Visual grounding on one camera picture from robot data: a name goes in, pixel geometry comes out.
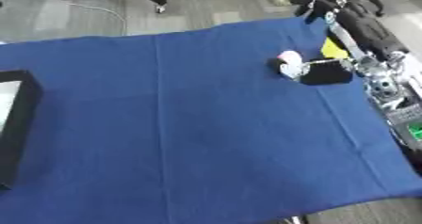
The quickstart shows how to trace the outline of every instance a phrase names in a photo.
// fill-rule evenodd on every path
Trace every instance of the yellow object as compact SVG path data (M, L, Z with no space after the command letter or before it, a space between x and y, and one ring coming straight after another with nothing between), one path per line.
M329 58L349 57L348 52L339 48L337 44L335 44L330 38L327 38L325 40L325 43L322 46L321 52L324 55L324 57L329 57Z

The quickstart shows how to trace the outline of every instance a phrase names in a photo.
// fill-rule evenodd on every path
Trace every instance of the robotic arm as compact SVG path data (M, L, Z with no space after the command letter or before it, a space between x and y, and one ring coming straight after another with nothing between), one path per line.
M402 148L422 153L422 63L366 10L360 0L291 0L311 24L322 18L341 58L302 62L287 51L270 61L279 73L306 85L364 80L368 100L385 118Z

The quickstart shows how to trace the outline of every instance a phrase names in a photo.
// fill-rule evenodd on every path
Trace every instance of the black robotic finger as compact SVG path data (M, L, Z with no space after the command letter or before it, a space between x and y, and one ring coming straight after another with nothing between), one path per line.
M310 10L310 4L314 0L289 0L292 5L298 5L295 16L301 16Z
M313 23L318 17L320 17L319 13L313 10L305 19L306 24Z

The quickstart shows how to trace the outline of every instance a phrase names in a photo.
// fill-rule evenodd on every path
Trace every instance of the blue tablecloth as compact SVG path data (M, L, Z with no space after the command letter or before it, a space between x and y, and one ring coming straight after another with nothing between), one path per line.
M44 88L0 223L256 223L422 189L359 79L307 87L323 23L227 24L0 47Z

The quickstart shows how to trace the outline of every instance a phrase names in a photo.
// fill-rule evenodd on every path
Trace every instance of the black box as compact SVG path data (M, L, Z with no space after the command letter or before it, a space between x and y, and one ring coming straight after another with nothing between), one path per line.
M41 93L30 72L0 72L0 188L13 184Z

